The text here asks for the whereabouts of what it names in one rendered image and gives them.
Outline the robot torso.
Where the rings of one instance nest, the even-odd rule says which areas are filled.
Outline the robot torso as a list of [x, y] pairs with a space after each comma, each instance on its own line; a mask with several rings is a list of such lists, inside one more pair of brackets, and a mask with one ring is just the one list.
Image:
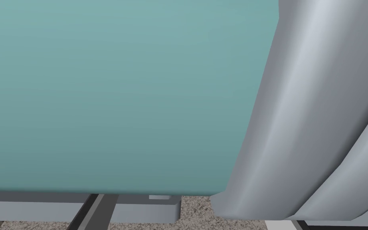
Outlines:
[[368, 0], [279, 0], [279, 21], [226, 189], [227, 219], [294, 215], [368, 125]]

